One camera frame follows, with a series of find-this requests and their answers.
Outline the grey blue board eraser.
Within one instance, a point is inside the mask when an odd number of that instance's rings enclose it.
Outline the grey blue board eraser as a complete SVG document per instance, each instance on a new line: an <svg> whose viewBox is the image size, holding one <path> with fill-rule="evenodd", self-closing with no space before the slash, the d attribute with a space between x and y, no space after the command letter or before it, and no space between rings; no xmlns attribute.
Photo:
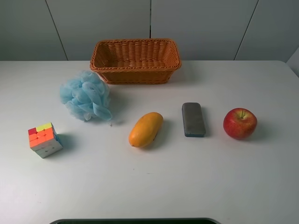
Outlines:
<svg viewBox="0 0 299 224"><path fill-rule="evenodd" d="M185 137L204 137L206 135L205 123L199 103L183 103L182 117Z"/></svg>

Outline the orange wicker basket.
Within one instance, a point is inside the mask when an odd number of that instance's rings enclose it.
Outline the orange wicker basket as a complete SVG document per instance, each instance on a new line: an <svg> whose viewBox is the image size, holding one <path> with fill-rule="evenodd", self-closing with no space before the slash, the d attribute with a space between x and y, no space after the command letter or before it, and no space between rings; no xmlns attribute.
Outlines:
<svg viewBox="0 0 299 224"><path fill-rule="evenodd" d="M165 84L181 67L171 39L117 39L96 44L90 69L107 84Z"/></svg>

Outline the red apple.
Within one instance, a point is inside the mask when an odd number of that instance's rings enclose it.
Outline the red apple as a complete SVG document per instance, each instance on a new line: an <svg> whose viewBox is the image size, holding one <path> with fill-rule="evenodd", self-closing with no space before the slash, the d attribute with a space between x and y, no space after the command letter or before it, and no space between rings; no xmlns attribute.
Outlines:
<svg viewBox="0 0 299 224"><path fill-rule="evenodd" d="M235 108L229 111L223 121L226 134L237 140L249 137L257 126L256 116L245 108Z"/></svg>

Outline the yellow orange mango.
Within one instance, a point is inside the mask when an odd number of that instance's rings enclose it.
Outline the yellow orange mango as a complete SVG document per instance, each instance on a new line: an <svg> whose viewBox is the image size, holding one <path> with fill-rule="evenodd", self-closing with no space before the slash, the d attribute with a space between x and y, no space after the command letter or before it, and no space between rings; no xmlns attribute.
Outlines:
<svg viewBox="0 0 299 224"><path fill-rule="evenodd" d="M144 148L151 144L163 121L163 116L157 112L143 115L129 134L128 141L130 145L136 148Z"/></svg>

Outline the blue mesh bath pouf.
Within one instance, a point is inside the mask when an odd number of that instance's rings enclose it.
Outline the blue mesh bath pouf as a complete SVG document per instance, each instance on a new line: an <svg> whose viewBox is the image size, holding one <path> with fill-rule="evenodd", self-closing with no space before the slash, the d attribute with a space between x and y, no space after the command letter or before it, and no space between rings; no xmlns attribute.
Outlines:
<svg viewBox="0 0 299 224"><path fill-rule="evenodd" d="M81 71L74 79L60 86L60 101L69 113L82 121L92 118L109 121L110 89L97 73L90 70Z"/></svg>

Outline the colourful puzzle cube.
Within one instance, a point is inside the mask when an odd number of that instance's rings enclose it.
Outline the colourful puzzle cube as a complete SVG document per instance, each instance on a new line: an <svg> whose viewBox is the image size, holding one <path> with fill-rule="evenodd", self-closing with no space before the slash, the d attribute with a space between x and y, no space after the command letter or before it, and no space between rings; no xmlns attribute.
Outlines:
<svg viewBox="0 0 299 224"><path fill-rule="evenodd" d="M29 147L42 159L63 149L53 124L46 123L28 130Z"/></svg>

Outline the black rounded edge bottom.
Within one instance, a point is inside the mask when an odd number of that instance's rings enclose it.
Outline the black rounded edge bottom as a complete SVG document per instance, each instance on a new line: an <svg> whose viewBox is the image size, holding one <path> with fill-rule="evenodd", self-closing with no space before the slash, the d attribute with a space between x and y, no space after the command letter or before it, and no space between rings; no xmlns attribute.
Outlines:
<svg viewBox="0 0 299 224"><path fill-rule="evenodd" d="M52 224L219 224L210 218L60 219Z"/></svg>

